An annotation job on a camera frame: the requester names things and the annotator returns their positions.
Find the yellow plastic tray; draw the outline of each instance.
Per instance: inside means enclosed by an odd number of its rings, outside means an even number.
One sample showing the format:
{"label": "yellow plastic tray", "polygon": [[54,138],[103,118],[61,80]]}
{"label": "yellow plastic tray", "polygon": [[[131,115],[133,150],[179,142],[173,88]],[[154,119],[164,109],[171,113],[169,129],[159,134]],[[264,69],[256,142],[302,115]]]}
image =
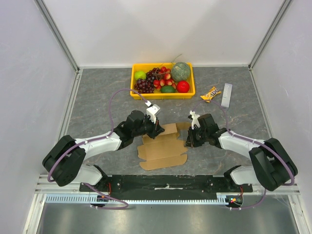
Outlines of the yellow plastic tray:
{"label": "yellow plastic tray", "polygon": [[[187,64],[191,68],[191,75],[188,77],[186,80],[189,85],[190,85],[190,90],[187,93],[172,93],[172,94],[162,94],[160,91],[154,90],[153,94],[142,94],[143,97],[147,99],[190,99],[195,95],[195,84],[194,84],[194,75],[193,75],[193,67],[192,64],[187,62]],[[130,89],[134,89],[134,85],[136,83],[134,74],[137,71],[144,71],[148,72],[152,70],[154,67],[159,67],[159,66],[165,66],[166,68],[172,69],[173,65],[172,63],[138,63],[134,64],[132,66],[132,73],[131,73],[131,84],[130,84]],[[130,96],[133,97],[134,99],[140,100],[142,99],[138,94],[135,92],[130,91]]]}

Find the melon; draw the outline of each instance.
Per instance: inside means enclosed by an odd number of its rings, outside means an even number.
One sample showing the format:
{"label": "melon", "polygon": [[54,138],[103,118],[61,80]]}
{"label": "melon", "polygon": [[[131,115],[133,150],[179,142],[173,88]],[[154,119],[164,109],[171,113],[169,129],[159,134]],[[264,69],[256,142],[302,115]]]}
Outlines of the melon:
{"label": "melon", "polygon": [[175,81],[183,81],[187,80],[187,78],[191,75],[191,68],[188,64],[184,62],[177,62],[174,67],[171,69],[172,79]]}

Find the flattened cardboard box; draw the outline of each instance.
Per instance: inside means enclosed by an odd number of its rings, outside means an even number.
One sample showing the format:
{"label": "flattened cardboard box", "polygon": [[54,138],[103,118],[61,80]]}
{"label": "flattened cardboard box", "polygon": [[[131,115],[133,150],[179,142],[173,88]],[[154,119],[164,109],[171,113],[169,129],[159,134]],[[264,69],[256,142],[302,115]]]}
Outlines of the flattened cardboard box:
{"label": "flattened cardboard box", "polygon": [[140,162],[144,170],[154,170],[159,168],[182,165],[187,160],[187,148],[185,141],[177,139],[180,130],[187,130],[191,123],[171,123],[162,125],[165,131],[155,139],[147,135],[142,137],[143,145],[138,146],[138,157],[146,160]]}

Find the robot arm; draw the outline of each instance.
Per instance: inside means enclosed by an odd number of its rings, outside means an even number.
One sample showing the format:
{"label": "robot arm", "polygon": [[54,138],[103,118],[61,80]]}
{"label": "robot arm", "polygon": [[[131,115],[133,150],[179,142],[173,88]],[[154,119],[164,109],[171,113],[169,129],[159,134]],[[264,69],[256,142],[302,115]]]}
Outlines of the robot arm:
{"label": "robot arm", "polygon": [[103,177],[103,172],[97,166],[83,165],[86,159],[107,151],[121,150],[130,145],[134,137],[147,134],[154,139],[164,132],[156,117],[160,107],[150,102],[147,105],[149,107],[146,109],[146,115],[141,111],[132,111],[126,121],[121,122],[112,134],[107,132],[96,137],[82,139],[73,139],[69,135],[63,136],[45,157],[42,162],[43,166],[50,172],[64,152],[78,145],[59,162],[52,172],[52,177],[59,186],[65,186],[71,182],[97,184]]}
{"label": "robot arm", "polygon": [[192,126],[188,130],[186,146],[199,147],[209,142],[220,149],[231,150],[251,159],[252,166],[235,166],[225,173],[231,183],[237,185],[260,183],[264,188],[273,191],[290,179],[281,162],[271,152],[255,144],[255,141],[275,151],[289,167],[291,173],[294,176],[298,174],[295,164],[277,139],[270,138],[264,141],[245,136],[243,139],[239,138],[241,135],[233,131],[230,134],[226,128],[219,129],[210,114],[199,116],[191,111],[189,118],[192,119]]}

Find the gray table surface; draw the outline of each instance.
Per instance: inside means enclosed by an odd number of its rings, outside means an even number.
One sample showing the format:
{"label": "gray table surface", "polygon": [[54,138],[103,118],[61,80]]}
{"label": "gray table surface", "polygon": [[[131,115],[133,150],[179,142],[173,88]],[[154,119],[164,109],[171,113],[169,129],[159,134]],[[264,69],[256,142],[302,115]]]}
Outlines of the gray table surface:
{"label": "gray table surface", "polygon": [[[113,92],[130,87],[131,68],[84,69],[74,104],[68,134],[73,138],[92,137],[111,129],[108,118],[108,101]],[[257,139],[268,139],[269,135],[261,113],[254,85],[247,67],[200,67],[194,68],[196,95],[192,99],[152,100],[161,107],[158,115],[160,124],[190,121],[189,111],[212,86],[223,90],[224,83],[233,85],[230,108],[227,111],[231,130]],[[221,102],[222,94],[214,100]],[[112,102],[112,116],[115,126],[124,121],[132,110],[145,112],[146,105],[134,100],[129,92],[120,92]],[[225,126],[222,112],[214,104],[202,103],[196,109],[199,115],[211,113],[219,127]],[[186,131],[181,137],[186,139]],[[235,165],[250,165],[250,160],[231,151],[225,151],[206,144],[189,149],[185,164],[170,168],[145,171],[139,165],[137,146],[141,138],[135,138],[127,148],[105,152],[88,160],[88,164],[100,166],[107,174],[147,175],[222,175]]]}

